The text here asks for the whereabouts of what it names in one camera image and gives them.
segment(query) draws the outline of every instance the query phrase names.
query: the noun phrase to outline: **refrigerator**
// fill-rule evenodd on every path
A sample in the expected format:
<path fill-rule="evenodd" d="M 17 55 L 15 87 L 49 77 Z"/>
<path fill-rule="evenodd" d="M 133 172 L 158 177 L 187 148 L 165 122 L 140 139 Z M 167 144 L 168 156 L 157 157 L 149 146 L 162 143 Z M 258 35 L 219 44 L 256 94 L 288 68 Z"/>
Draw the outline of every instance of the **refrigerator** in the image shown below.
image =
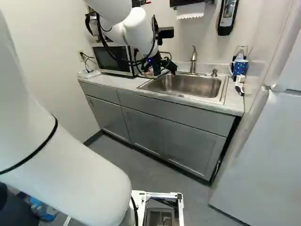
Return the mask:
<path fill-rule="evenodd" d="M 245 114 L 209 205 L 252 226 L 301 225 L 301 1 L 266 0 L 254 34 Z"/>

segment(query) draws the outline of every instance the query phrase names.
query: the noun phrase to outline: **baseboard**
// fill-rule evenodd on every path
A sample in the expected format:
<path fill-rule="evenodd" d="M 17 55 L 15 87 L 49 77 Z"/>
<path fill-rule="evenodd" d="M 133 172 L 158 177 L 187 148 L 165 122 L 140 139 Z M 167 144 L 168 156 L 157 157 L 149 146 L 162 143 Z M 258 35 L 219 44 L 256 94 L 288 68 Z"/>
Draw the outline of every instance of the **baseboard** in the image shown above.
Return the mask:
<path fill-rule="evenodd" d="M 90 137 L 88 140 L 86 140 L 83 144 L 85 146 L 89 146 L 94 141 L 96 141 L 98 138 L 100 138 L 103 135 L 103 132 L 100 130 L 97 133 L 95 133 L 92 137 Z"/>

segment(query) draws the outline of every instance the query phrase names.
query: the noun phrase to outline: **stainless steel sink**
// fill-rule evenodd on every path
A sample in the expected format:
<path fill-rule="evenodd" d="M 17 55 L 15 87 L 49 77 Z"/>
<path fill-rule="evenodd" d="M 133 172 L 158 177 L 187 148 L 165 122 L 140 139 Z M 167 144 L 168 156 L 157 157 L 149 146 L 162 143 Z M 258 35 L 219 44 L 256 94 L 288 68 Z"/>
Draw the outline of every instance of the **stainless steel sink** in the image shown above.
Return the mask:
<path fill-rule="evenodd" d="M 228 82 L 227 76 L 166 74 L 139 86 L 138 89 L 223 104 L 226 81 Z"/>

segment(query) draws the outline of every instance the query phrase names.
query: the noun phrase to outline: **blue mug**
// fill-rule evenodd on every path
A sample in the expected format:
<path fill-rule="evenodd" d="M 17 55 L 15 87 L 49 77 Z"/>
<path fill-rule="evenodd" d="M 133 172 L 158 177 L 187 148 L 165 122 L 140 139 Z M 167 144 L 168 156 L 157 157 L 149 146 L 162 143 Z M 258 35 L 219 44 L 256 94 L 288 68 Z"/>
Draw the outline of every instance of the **blue mug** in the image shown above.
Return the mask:
<path fill-rule="evenodd" d="M 238 59 L 235 60 L 234 62 L 231 62 L 229 65 L 229 71 L 230 74 L 233 77 L 233 80 L 236 81 L 236 76 L 238 75 L 246 75 L 246 72 L 248 70 L 248 65 L 249 65 L 249 61 L 248 60 L 242 60 L 242 59 Z"/>

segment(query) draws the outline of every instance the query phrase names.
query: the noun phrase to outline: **paper towel dispenser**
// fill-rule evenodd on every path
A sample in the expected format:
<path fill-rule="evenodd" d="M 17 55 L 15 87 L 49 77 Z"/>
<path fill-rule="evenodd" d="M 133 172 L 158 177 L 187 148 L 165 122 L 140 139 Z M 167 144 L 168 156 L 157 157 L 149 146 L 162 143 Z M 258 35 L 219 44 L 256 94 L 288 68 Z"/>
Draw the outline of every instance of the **paper towel dispenser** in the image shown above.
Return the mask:
<path fill-rule="evenodd" d="M 176 9 L 178 6 L 189 5 L 199 2 L 211 2 L 214 3 L 214 0 L 169 0 L 169 5 L 171 8 Z"/>

